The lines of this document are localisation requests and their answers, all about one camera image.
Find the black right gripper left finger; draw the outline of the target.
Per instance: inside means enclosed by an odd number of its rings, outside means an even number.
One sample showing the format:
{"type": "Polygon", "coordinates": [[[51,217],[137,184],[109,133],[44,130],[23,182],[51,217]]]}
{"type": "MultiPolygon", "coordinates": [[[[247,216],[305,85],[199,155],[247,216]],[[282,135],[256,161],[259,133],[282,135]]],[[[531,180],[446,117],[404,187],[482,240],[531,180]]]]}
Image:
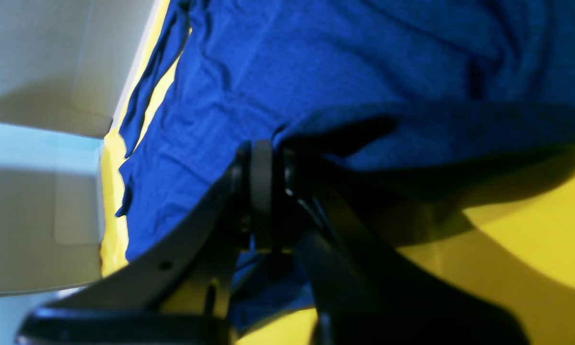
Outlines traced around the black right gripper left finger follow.
{"type": "Polygon", "coordinates": [[[273,148],[244,142],[174,230],[117,273],[36,308],[19,345],[234,345],[226,320],[239,254],[269,252],[273,148]]]}

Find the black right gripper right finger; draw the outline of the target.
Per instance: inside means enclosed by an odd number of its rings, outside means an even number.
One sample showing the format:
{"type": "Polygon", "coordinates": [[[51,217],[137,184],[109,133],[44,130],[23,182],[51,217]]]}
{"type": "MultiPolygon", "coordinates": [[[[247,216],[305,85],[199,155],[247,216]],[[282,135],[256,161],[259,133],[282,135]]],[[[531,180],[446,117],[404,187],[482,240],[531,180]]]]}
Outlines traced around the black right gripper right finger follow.
{"type": "Polygon", "coordinates": [[[403,197],[311,154],[283,149],[284,186],[303,213],[293,250],[311,281],[315,345],[528,345],[506,308],[419,268],[372,227],[403,197]]]}

